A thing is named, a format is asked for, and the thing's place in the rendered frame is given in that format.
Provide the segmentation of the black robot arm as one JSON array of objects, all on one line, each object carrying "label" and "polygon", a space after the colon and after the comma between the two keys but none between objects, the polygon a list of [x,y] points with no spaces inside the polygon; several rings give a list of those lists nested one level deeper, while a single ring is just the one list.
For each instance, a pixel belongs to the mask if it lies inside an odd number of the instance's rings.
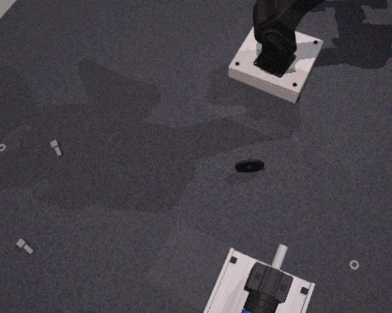
[{"label": "black robot arm", "polygon": [[303,15],[323,1],[257,0],[253,7],[253,30],[262,51],[253,65],[281,78],[295,60],[296,27]]}]

